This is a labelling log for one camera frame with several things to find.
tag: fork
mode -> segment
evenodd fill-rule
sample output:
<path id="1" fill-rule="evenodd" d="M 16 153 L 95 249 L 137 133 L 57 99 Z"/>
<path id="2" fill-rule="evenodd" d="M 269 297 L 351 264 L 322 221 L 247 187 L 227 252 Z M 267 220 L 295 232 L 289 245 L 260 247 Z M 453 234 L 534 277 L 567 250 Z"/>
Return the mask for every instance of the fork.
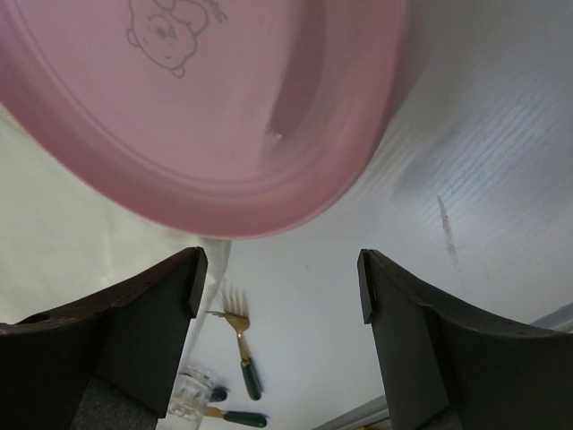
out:
<path id="1" fill-rule="evenodd" d="M 210 314 L 225 318 L 227 322 L 233 327 L 236 333 L 236 341 L 239 346 L 239 355 L 241 356 L 241 370 L 243 371 L 244 385 L 249 393 L 249 397 L 253 400 L 261 398 L 261 382 L 254 363 L 252 362 L 249 349 L 244 341 L 244 332 L 249 329 L 251 322 L 249 321 L 248 312 L 246 309 L 246 301 L 243 300 L 243 305 L 233 292 L 229 296 L 223 292 L 223 309 L 225 312 L 213 312 Z"/>

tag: white floor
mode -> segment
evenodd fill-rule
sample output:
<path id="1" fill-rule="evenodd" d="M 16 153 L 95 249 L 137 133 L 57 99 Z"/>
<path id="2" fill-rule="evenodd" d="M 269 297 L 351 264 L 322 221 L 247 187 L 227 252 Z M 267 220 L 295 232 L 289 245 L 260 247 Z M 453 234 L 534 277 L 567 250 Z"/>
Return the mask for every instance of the white floor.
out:
<path id="1" fill-rule="evenodd" d="M 573 4 L 415 0 L 413 13 L 401 105 L 355 187 L 302 228 L 233 243 L 226 277 L 247 295 L 263 399 L 247 399 L 224 321 L 208 318 L 191 351 L 232 390 L 221 406 L 267 413 L 270 430 L 308 430 L 383 393 L 358 295 L 363 247 L 519 321 L 573 302 Z M 196 243 L 0 133 L 5 321 Z"/>

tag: pink bowl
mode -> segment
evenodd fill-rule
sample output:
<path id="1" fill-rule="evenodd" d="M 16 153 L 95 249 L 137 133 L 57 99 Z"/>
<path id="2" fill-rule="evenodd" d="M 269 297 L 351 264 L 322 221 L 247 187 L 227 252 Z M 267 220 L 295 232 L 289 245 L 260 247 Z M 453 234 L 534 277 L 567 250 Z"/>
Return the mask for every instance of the pink bowl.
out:
<path id="1" fill-rule="evenodd" d="M 265 236 L 362 173 L 406 17 L 406 0 L 4 0 L 0 100 L 127 208 Z"/>

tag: clear glass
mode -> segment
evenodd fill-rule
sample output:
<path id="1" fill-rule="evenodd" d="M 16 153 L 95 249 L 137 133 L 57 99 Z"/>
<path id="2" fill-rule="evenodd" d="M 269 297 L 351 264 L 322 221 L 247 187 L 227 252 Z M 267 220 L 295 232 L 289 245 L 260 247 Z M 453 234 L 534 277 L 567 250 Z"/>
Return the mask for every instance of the clear glass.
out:
<path id="1" fill-rule="evenodd" d="M 188 430 L 197 430 L 215 386 L 213 375 L 196 365 L 179 371 L 167 412 L 185 419 Z"/>

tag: cartoon bear drawing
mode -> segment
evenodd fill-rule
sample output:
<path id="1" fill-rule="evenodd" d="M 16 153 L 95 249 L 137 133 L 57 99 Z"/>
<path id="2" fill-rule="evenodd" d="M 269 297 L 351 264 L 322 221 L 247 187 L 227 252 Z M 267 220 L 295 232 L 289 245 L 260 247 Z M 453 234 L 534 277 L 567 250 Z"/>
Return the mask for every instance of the cartoon bear drawing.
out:
<path id="1" fill-rule="evenodd" d="M 203 6 L 193 0 L 129 0 L 129 7 L 129 42 L 153 63 L 183 78 L 185 62 L 197 51 L 197 36 L 209 24 Z"/>

